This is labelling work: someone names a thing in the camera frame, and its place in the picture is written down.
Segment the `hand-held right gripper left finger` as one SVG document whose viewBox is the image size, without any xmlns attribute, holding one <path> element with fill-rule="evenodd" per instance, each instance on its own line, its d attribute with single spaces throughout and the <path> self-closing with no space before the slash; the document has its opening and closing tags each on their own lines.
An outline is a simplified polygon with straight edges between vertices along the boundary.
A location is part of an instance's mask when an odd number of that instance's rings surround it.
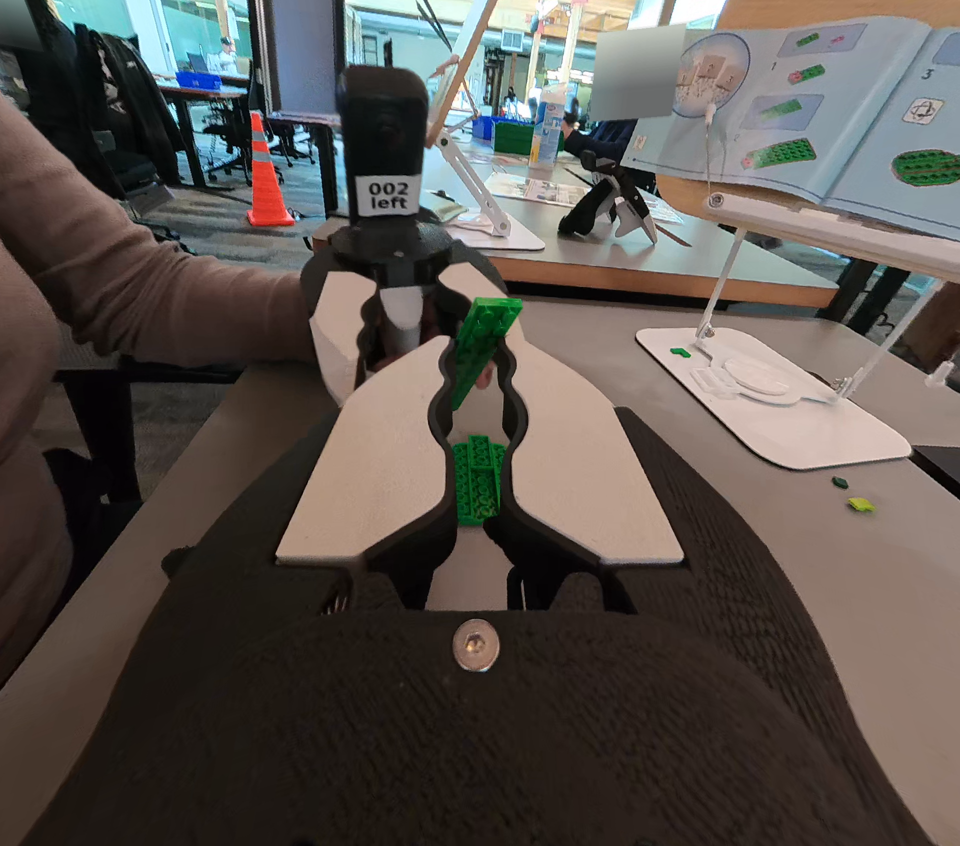
<svg viewBox="0 0 960 846">
<path fill-rule="evenodd" d="M 275 551 L 281 566 L 435 570 L 457 535 L 455 343 L 431 340 L 340 409 Z"/>
</svg>

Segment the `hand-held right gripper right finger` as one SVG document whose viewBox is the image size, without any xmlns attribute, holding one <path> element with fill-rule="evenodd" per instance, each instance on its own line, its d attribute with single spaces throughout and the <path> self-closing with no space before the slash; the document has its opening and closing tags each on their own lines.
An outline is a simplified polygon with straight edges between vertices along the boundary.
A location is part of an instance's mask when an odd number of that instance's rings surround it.
<svg viewBox="0 0 960 846">
<path fill-rule="evenodd" d="M 685 554 L 611 400 L 526 340 L 496 363 L 509 444 L 489 537 L 523 571 L 672 567 Z"/>
</svg>

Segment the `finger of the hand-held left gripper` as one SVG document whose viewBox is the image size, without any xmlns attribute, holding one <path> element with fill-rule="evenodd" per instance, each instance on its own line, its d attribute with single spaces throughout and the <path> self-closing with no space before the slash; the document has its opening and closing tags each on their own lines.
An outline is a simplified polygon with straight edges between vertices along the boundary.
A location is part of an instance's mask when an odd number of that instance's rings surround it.
<svg viewBox="0 0 960 846">
<path fill-rule="evenodd" d="M 309 326 L 319 371 L 338 407 L 353 395 L 361 380 L 360 340 L 366 330 L 364 309 L 377 295 L 369 278 L 354 272 L 329 272 Z"/>
<path fill-rule="evenodd" d="M 437 326 L 456 336 L 476 299 L 506 300 L 506 291 L 469 262 L 448 265 L 437 280 Z"/>
</svg>

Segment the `green lego plate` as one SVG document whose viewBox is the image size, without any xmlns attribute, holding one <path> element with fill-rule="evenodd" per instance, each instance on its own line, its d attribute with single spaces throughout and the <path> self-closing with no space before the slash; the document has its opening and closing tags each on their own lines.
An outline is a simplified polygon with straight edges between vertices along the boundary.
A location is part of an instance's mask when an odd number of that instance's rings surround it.
<svg viewBox="0 0 960 846">
<path fill-rule="evenodd" d="M 455 383 L 451 408 L 457 411 L 474 388 L 523 308 L 521 299 L 476 298 L 456 336 Z"/>
</svg>

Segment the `green lego plate assembly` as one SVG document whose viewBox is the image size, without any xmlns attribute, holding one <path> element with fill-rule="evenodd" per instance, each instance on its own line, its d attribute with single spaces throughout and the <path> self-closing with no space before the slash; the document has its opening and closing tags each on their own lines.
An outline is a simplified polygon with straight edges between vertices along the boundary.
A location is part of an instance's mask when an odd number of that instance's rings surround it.
<svg viewBox="0 0 960 846">
<path fill-rule="evenodd" d="M 459 527 L 479 528 L 500 511 L 500 474 L 506 446 L 471 434 L 453 444 Z"/>
</svg>

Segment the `person's left forearm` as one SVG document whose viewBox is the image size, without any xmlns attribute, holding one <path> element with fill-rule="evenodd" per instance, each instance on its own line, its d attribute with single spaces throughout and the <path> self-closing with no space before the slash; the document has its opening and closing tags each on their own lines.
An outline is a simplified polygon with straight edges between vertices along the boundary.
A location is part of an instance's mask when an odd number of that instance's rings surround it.
<svg viewBox="0 0 960 846">
<path fill-rule="evenodd" d="M 57 236 L 49 303 L 78 342 L 179 367 L 316 363 L 298 275 L 158 243 L 85 180 L 63 192 L 76 227 Z"/>
</svg>

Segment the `lego instruction booklet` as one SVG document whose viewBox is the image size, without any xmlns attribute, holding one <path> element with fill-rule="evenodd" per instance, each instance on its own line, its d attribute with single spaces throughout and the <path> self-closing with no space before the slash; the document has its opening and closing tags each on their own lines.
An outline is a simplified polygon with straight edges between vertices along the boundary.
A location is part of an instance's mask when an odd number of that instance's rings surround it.
<svg viewBox="0 0 960 846">
<path fill-rule="evenodd" d="M 875 15 L 688 31 L 624 168 L 753 186 L 958 240 L 959 30 Z"/>
</svg>

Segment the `printed papers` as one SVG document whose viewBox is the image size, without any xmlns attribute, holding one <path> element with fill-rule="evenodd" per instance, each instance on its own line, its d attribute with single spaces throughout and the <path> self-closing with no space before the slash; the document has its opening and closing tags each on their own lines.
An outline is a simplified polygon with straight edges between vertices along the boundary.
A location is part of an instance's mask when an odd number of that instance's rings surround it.
<svg viewBox="0 0 960 846">
<path fill-rule="evenodd" d="M 575 207 L 592 191 L 589 186 L 537 180 L 509 173 L 494 172 L 484 180 L 486 189 L 494 197 L 546 203 L 564 208 Z"/>
</svg>

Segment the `orange traffic cone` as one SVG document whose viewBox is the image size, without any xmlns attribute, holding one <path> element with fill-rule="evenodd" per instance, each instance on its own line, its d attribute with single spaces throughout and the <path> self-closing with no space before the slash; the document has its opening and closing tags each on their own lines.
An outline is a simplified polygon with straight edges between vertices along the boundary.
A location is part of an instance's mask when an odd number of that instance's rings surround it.
<svg viewBox="0 0 960 846">
<path fill-rule="evenodd" d="M 294 226 L 296 220 L 283 199 L 261 114 L 252 109 L 249 118 L 252 201 L 246 213 L 247 221 L 255 228 Z"/>
</svg>

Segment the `black computer monitor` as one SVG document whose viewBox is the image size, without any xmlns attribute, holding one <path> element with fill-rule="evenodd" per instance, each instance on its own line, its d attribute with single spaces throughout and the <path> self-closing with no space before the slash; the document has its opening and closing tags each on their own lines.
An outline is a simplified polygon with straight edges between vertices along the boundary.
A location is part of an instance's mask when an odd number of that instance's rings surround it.
<svg viewBox="0 0 960 846">
<path fill-rule="evenodd" d="M 337 125 L 345 0 L 247 0 L 249 108 L 270 120 Z"/>
</svg>

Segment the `black and white gripper tool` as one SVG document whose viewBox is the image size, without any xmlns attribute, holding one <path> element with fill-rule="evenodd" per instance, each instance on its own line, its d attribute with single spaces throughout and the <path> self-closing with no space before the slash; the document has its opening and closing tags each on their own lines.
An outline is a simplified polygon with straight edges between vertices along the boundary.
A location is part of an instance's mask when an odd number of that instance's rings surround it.
<svg viewBox="0 0 960 846">
<path fill-rule="evenodd" d="M 586 237 L 598 219 L 606 216 L 618 223 L 614 231 L 616 238 L 642 229 L 648 239 L 657 244 L 658 232 L 650 204 L 627 168 L 593 151 L 583 151 L 580 161 L 582 167 L 590 171 L 593 186 L 559 220 L 558 233 L 563 237 Z"/>
</svg>

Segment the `black office chair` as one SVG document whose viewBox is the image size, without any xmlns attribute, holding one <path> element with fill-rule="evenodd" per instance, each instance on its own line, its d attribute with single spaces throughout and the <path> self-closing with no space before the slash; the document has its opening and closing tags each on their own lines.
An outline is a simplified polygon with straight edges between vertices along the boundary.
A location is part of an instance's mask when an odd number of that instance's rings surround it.
<svg viewBox="0 0 960 846">
<path fill-rule="evenodd" d="M 153 72 L 121 36 L 74 26 L 75 71 L 94 144 L 123 186 L 156 178 L 182 182 L 186 144 Z"/>
<path fill-rule="evenodd" d="M 230 175 L 241 169 L 249 177 L 251 173 L 251 121 L 246 100 L 212 100 L 208 113 L 203 118 L 202 132 L 222 141 L 222 154 L 211 152 L 209 171 L 222 170 Z"/>
</svg>

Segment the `blue white carton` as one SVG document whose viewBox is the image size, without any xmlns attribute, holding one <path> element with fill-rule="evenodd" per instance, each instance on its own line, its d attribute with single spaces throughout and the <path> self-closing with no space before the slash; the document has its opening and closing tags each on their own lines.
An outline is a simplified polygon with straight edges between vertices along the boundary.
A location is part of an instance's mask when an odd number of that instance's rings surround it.
<svg viewBox="0 0 960 846">
<path fill-rule="evenodd" d="M 536 101 L 530 168 L 551 168 L 556 163 L 560 140 L 563 138 L 566 104 L 566 84 L 548 84 L 541 90 Z"/>
</svg>

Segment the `brown edged desk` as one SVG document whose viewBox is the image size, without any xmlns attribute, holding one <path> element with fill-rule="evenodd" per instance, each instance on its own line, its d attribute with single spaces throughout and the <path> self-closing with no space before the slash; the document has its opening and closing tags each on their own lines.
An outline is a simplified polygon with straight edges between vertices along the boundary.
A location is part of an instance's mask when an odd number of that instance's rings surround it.
<svg viewBox="0 0 960 846">
<path fill-rule="evenodd" d="M 585 187 L 570 174 L 562 161 L 545 174 L 520 163 L 495 160 L 492 154 L 468 146 L 463 150 L 478 177 L 489 186 L 491 178 L 513 175 L 534 178 L 542 185 Z M 479 216 L 479 207 L 454 168 L 438 150 L 428 150 L 423 166 L 423 196 L 445 192 L 458 205 L 471 207 L 467 220 Z M 464 216 L 447 228 L 451 236 L 466 240 L 484 254 L 511 292 L 529 297 L 604 298 L 611 302 L 678 305 L 702 308 L 713 293 L 734 236 L 713 223 L 693 216 L 667 222 L 653 243 L 641 229 L 617 237 L 609 220 L 602 220 L 589 236 L 563 236 L 561 219 L 569 211 L 563 204 L 512 197 L 495 198 L 500 211 L 510 219 L 508 245 L 530 245 L 536 239 L 541 249 L 507 249 L 499 237 L 463 228 Z M 774 252 L 747 242 L 739 247 L 721 294 L 721 309 L 747 303 L 774 308 L 818 311 L 827 307 L 836 286 L 827 278 L 803 269 Z"/>
</svg>

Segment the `person's torso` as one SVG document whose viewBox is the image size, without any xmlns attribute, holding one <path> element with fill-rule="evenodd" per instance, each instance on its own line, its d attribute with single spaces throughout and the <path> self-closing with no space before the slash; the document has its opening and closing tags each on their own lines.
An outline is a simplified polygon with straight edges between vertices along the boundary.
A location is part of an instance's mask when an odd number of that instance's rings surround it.
<svg viewBox="0 0 960 846">
<path fill-rule="evenodd" d="M 65 513 L 31 432 L 70 318 L 69 221 L 82 182 L 7 97 L 1 156 L 1 677 L 40 634 L 69 571 Z"/>
</svg>

